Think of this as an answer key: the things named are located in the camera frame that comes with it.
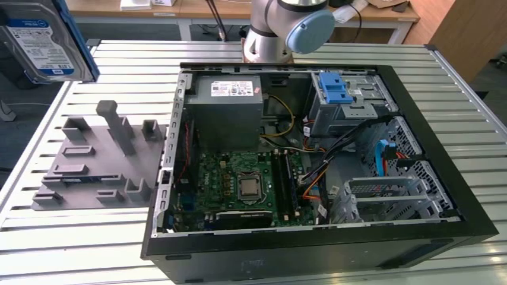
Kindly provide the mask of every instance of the wooden desk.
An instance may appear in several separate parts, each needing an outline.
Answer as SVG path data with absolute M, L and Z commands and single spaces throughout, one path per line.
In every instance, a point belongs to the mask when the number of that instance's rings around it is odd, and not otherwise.
M 120 0 L 65 0 L 77 23 L 131 23 L 131 24 L 177 24 L 181 40 L 192 40 L 191 25 L 215 24 L 215 19 L 204 0 L 177 0 L 175 6 L 156 6 L 151 10 L 120 11 Z M 215 0 L 224 25 L 249 25 L 251 6 L 225 0 Z M 419 16 L 411 8 L 404 13 L 391 8 L 365 7 L 361 11 L 363 28 L 393 29 L 391 44 L 403 42 L 411 25 Z M 336 27 L 356 28 L 359 18 L 347 23 L 336 22 Z
M 151 10 L 120 11 L 120 0 L 65 0 L 71 14 L 75 17 L 177 17 L 183 1 L 175 6 L 151 6 Z
M 229 2 L 227 0 L 215 0 L 215 5 L 223 19 L 249 19 L 251 18 L 251 5 L 244 3 Z M 405 12 L 397 13 L 391 8 L 377 9 L 375 6 L 368 5 L 360 12 L 363 21 L 407 21 L 417 22 L 419 16 L 408 7 Z M 212 18 L 208 5 L 204 0 L 183 0 L 180 6 L 179 17 L 181 18 Z M 359 16 L 355 16 L 352 20 L 359 21 Z

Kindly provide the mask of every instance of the metal table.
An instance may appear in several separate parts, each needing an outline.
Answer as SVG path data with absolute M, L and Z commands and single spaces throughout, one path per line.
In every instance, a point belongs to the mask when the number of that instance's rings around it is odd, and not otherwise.
M 147 208 L 31 210 L 64 134 L 65 118 L 93 115 L 116 100 L 131 124 L 167 124 L 180 62 L 240 62 L 239 43 L 103 41 L 92 49 L 99 82 L 65 83 L 0 192 L 0 282 L 8 284 L 171 284 L 140 259 Z M 507 282 L 507 129 L 437 52 L 421 46 L 328 44 L 297 63 L 392 65 L 500 234 L 477 245 L 391 271 L 273 278 L 248 283 L 504 284 Z

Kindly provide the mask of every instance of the blue hard drive label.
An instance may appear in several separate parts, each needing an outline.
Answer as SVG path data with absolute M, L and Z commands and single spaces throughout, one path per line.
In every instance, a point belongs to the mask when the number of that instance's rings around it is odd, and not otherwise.
M 48 75 L 73 73 L 73 65 L 63 47 L 53 42 L 53 30 L 40 19 L 9 19 L 6 28 L 35 67 Z

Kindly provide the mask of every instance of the yellow wire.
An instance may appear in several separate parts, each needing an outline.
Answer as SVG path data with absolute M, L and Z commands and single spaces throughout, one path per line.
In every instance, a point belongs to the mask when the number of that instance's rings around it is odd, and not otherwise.
M 275 98 L 276 101 L 280 102 L 280 104 L 285 107 L 287 111 L 289 112 L 289 114 L 291 114 L 291 125 L 289 125 L 289 127 L 288 127 L 288 129 L 285 131 L 283 131 L 283 132 L 280 132 L 277 134 L 260 135 L 261 138 L 273 138 L 273 137 L 279 137 L 280 135 L 287 134 L 292 130 L 293 124 L 295 124 L 293 114 L 292 114 L 291 108 L 288 108 L 287 104 L 275 95 L 268 95 L 268 96 L 272 97 L 272 98 Z

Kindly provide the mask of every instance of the motherboard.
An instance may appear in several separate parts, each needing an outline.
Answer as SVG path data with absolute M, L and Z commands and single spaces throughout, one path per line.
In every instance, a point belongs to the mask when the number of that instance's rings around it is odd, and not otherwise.
M 175 216 L 184 231 L 313 224 L 311 205 L 297 204 L 299 153 L 201 153 L 197 163 L 197 190 Z

